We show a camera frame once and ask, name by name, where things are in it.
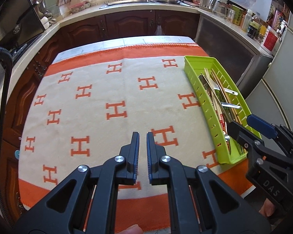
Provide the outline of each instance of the human finger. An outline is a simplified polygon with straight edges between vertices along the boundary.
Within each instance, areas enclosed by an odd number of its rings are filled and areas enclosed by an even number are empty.
[[[119,232],[118,234],[143,234],[143,231],[139,227],[139,225],[135,224],[135,225],[132,225],[132,226],[128,227],[127,229]]]
[[[260,213],[264,216],[264,217],[269,217],[271,216],[276,210],[275,205],[269,201],[268,199],[265,200],[264,205],[262,206],[262,208],[260,209]]]

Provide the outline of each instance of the table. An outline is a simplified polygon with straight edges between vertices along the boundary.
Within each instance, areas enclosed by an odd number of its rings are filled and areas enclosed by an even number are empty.
[[[220,165],[184,55],[207,54],[187,37],[109,40],[60,53],[30,107],[20,147],[19,188],[35,205],[81,164],[116,156],[140,133],[136,185],[120,186],[115,231],[139,224],[170,233],[166,186],[149,184],[146,133],[184,165],[205,164],[239,194],[251,184],[247,161]]]

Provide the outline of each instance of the cable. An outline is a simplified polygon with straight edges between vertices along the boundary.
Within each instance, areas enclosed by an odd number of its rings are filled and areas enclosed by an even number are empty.
[[[0,153],[1,153],[5,106],[6,106],[9,84],[10,84],[11,73],[12,73],[12,66],[13,66],[13,60],[12,60],[11,54],[9,53],[7,49],[2,47],[0,47],[0,62],[2,63],[2,67],[5,69],[3,86],[2,86],[1,105],[0,105]],[[1,195],[1,189],[0,189],[0,210],[5,220],[8,221],[10,225],[12,225],[12,223],[10,222],[6,214],[6,210],[4,208],[3,198]]]

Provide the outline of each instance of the white refrigerator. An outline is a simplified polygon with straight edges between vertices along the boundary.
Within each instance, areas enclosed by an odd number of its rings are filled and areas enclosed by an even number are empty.
[[[269,123],[293,131],[293,16],[280,48],[261,81],[247,97],[251,112]],[[262,136],[265,146],[282,152],[273,140]]]

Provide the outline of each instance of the green plastic tray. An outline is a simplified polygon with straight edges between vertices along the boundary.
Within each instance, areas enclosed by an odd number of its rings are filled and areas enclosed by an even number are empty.
[[[197,99],[201,104],[202,111],[204,113],[204,117],[209,127],[209,131],[211,133],[217,158],[219,163],[230,163],[235,164],[247,156],[246,153],[240,154],[238,152],[238,144],[232,138],[230,139],[230,146],[231,146],[231,155],[229,154],[229,150],[227,147],[227,143],[223,136],[223,131],[221,129],[218,117],[216,115],[215,109],[212,105],[211,99],[206,93],[203,84],[199,80],[198,76],[204,73],[204,68],[207,68],[211,74],[211,70],[213,69],[217,74],[218,78],[220,79],[222,85],[225,88],[234,90],[238,92],[238,95],[228,94],[228,97],[231,100],[232,104],[240,105],[241,109],[237,110],[238,116],[242,121],[242,125],[254,133],[256,136],[261,138],[260,134],[252,129],[247,124],[247,117],[251,114],[244,98],[242,97],[241,93],[239,92],[237,86],[232,81],[230,76],[221,66],[221,64],[213,57],[202,57],[202,56],[185,56],[185,68],[184,71],[195,91]]]

